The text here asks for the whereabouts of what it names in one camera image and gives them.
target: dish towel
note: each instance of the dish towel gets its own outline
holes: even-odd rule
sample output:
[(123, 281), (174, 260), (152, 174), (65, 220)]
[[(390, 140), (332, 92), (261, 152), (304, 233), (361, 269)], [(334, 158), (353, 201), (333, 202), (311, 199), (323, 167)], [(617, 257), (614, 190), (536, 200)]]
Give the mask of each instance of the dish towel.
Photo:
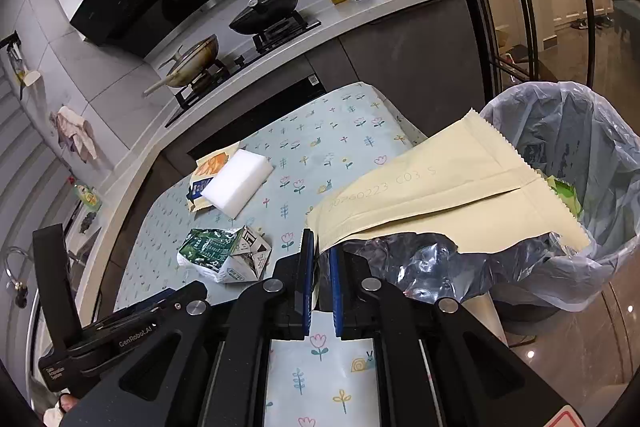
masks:
[(63, 141), (72, 140), (80, 159), (86, 163), (89, 156), (94, 160), (98, 155), (95, 152), (94, 140), (88, 134), (88, 123), (74, 111), (63, 105), (56, 115), (56, 127), (58, 137)]

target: snack package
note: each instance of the snack package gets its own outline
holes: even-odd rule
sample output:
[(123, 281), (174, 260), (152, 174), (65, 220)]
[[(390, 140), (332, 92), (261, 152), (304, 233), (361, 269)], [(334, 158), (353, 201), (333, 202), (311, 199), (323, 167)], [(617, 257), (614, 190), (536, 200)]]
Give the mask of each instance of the snack package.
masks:
[(579, 217), (582, 206), (578, 200), (578, 194), (575, 192), (575, 187), (555, 176), (547, 177), (540, 169), (536, 169), (536, 172), (546, 180), (549, 187), (551, 187), (558, 198), (562, 200), (562, 203), (569, 208), (571, 213), (574, 214), (574, 217)]
[(204, 187), (209, 185), (209, 182), (220, 172), (229, 158), (233, 156), (240, 147), (240, 142), (236, 142), (229, 147), (213, 151), (211, 154), (207, 154), (203, 158), (196, 161), (198, 168), (191, 174), (191, 180), (189, 182), (189, 193), (187, 194), (187, 206), (189, 212), (196, 212), (203, 208), (213, 206), (209, 200), (202, 196)]
[(250, 227), (192, 229), (177, 260), (215, 282), (251, 282), (260, 279), (270, 254), (270, 245)]

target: white sponge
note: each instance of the white sponge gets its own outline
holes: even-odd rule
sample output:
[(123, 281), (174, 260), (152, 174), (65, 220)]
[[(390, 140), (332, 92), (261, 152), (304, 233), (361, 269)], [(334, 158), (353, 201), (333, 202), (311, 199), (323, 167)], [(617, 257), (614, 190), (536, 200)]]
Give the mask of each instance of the white sponge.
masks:
[(236, 219), (273, 171), (265, 156), (239, 149), (202, 191), (204, 198)]

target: dark gray cabinet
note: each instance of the dark gray cabinet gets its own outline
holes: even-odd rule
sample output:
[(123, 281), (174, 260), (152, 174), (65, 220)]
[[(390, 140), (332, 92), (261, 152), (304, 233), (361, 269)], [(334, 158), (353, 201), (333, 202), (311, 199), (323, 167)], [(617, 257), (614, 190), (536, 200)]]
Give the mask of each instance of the dark gray cabinet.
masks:
[(366, 82), (432, 136), (484, 106), (466, 0), (436, 0), (360, 26), (306, 56), (327, 91)]

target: gas stove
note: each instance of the gas stove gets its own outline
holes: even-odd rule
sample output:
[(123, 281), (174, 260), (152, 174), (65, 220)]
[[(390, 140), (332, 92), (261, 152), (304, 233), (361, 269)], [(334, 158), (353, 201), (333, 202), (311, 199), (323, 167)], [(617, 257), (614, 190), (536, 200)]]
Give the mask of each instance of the gas stove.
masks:
[(283, 19), (265, 31), (254, 35), (255, 48), (239, 55), (235, 58), (232, 65), (226, 65), (220, 60), (216, 60), (209, 70), (204, 70), (194, 79), (188, 86), (183, 87), (174, 93), (175, 99), (180, 106), (165, 124), (165, 127), (171, 126), (178, 118), (184, 115), (191, 107), (196, 105), (200, 100), (207, 96), (211, 91), (222, 85), (235, 74), (238, 74), (244, 68), (249, 67), (259, 58), (264, 57), (270, 52), (287, 42), (292, 41), (313, 28), (317, 28), (321, 22), (317, 19), (305, 20), (298, 12), (294, 12), (291, 17)]

